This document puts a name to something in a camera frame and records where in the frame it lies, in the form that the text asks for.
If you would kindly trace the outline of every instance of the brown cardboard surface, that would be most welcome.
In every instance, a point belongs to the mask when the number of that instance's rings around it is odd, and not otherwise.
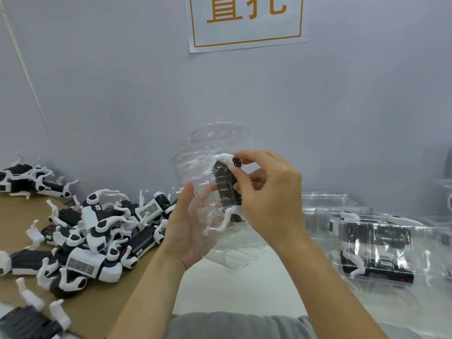
[[[29,200],[25,197],[11,197],[0,193],[0,250],[13,253],[30,245],[25,231],[33,220],[38,219],[41,230],[48,225],[50,207],[46,204],[49,197],[33,194]],[[59,209],[65,206],[53,200]],[[52,246],[42,245],[40,250],[51,250]],[[89,280],[86,289],[77,296],[65,300],[63,308],[69,315],[72,325],[70,331],[86,339],[104,339],[110,332],[122,308],[132,294],[148,266],[155,249],[145,254],[133,270],[125,269],[118,283],[104,283]],[[24,306],[17,290],[15,280],[20,276],[0,276],[0,301],[12,306]],[[27,287],[47,304],[55,300],[47,290],[36,284],[36,277],[25,278]]]

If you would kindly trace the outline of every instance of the gray wall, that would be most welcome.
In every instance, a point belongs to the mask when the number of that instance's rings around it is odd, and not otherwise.
[[[191,55],[184,0],[4,2],[56,164],[84,195],[168,192],[184,135],[235,121],[297,166],[304,190],[438,210],[452,0],[311,0],[307,43]]]
[[[14,50],[0,11],[0,169],[16,159],[15,152],[34,164],[41,157],[48,162],[48,141],[44,122],[24,70]]]

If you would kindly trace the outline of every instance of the orange border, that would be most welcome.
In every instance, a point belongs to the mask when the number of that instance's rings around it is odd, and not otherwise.
[[[302,11],[300,13],[300,34],[297,36],[283,36],[279,38],[268,38],[268,39],[255,39],[255,40],[246,40],[246,41],[235,41],[232,43],[223,43],[223,44],[210,44],[210,45],[196,45],[195,39],[195,24],[193,22],[193,8],[192,8],[192,0],[190,0],[190,13],[192,16],[192,30],[193,30],[193,45],[195,47],[209,47],[209,46],[221,46],[221,45],[231,45],[231,44],[243,44],[243,43],[253,43],[257,41],[266,41],[266,40],[276,40],[276,39],[290,39],[290,38],[299,38],[302,36],[302,22],[303,22],[303,2],[302,0]]]

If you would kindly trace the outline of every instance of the paper sign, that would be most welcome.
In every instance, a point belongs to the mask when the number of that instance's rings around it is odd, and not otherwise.
[[[190,52],[306,41],[306,0],[185,0]]]

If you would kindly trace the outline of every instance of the gray pants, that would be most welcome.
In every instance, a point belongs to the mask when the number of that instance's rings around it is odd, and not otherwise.
[[[421,339],[407,328],[380,324],[390,339]],[[236,313],[175,315],[166,339],[317,339],[307,316],[256,316]]]

